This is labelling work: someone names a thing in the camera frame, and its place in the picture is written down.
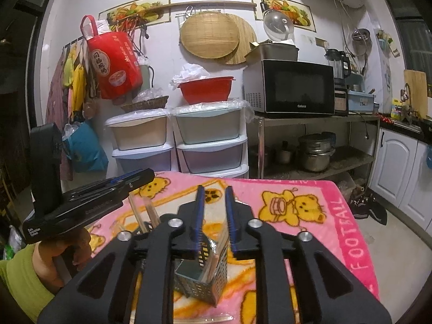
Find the green sleeve forearm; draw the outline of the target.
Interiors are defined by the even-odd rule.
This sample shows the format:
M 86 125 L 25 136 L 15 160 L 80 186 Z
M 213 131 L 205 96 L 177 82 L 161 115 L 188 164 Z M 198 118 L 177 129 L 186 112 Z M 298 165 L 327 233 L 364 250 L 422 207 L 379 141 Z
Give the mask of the green sleeve forearm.
M 10 323 L 36 323 L 54 298 L 34 270 L 35 247 L 28 245 L 11 260 L 1 260 L 1 315 Z

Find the left hand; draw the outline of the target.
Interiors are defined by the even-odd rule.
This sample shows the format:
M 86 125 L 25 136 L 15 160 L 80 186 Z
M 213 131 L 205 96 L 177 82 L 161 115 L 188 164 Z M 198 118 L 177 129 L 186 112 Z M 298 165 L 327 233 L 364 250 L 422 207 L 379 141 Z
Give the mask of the left hand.
M 73 248 L 72 266 L 78 271 L 85 267 L 92 255 L 90 240 L 89 232 L 83 227 L 35 244 L 32 264 L 37 277 L 48 291 L 56 294 L 65 285 L 58 265 L 68 248 Z

